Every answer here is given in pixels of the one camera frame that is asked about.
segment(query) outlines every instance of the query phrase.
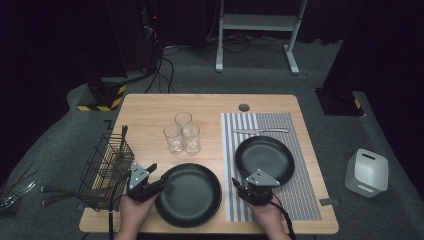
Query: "yellow and black hazard tape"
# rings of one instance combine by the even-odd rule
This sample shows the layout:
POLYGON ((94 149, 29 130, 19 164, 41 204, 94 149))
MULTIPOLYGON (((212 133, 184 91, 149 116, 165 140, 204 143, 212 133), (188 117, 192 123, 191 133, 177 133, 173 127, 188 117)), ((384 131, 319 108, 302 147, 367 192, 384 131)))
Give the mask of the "yellow and black hazard tape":
POLYGON ((98 105, 78 105, 77 108, 80 111, 113 111, 116 108, 118 108, 119 104, 122 101, 122 97, 124 95, 125 90, 127 89, 127 85, 123 85, 118 88, 116 91, 116 94, 113 94, 113 96, 106 96, 105 102, 106 104, 98 104, 98 105))

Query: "person's right hand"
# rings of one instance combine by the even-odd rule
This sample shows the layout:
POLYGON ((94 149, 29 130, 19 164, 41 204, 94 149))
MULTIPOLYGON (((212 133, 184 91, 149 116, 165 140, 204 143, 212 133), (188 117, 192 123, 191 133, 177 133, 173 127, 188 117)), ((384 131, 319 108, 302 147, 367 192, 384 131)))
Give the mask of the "person's right hand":
MULTIPOLYGON (((274 196, 271 200, 279 205, 277 198, 274 196)), ((280 209, 272 204, 264 206, 254 206, 245 201, 247 206, 252 210, 253 218, 256 223, 265 231, 269 240, 288 240, 291 239, 283 228, 283 217, 280 209)))

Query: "white plastic bin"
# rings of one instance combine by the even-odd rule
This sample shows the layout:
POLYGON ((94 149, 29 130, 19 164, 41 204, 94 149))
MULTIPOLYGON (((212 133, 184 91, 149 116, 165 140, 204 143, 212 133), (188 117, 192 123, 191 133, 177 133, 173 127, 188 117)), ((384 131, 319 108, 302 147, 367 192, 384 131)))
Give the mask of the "white plastic bin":
POLYGON ((365 149, 358 149, 346 169, 347 189, 371 198, 386 191, 389 182, 387 159, 365 149))

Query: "striped placemat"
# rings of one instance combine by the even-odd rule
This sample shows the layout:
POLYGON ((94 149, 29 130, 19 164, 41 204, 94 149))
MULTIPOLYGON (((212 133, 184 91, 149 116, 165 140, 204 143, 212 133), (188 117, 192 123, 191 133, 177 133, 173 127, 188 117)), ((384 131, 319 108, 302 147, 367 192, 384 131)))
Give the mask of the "striped placemat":
POLYGON ((264 132, 260 136, 269 136, 284 143, 293 154, 295 172, 288 183, 273 192, 280 198, 284 208, 293 221, 321 220, 311 180, 300 150, 290 113, 222 113, 222 143, 224 152, 225 201, 227 222, 253 221, 251 212, 237 195, 231 178, 241 182, 234 154, 241 142, 253 136, 232 132, 233 129, 288 128, 290 133, 264 132))

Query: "person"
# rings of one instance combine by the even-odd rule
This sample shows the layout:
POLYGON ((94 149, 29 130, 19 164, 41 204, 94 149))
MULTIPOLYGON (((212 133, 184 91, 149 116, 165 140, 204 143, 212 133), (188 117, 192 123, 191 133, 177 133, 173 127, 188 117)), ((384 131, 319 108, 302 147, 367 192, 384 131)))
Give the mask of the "person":
MULTIPOLYGON (((153 206, 158 194, 140 203, 128 196, 123 196, 120 203, 121 225, 114 240, 136 239, 141 225, 146 221, 150 208, 153 206)), ((274 196, 272 201, 279 204, 274 196)), ((278 208, 271 204, 253 206, 245 202, 252 210, 256 223, 264 230, 269 240, 290 240, 284 231, 282 214, 278 208)))

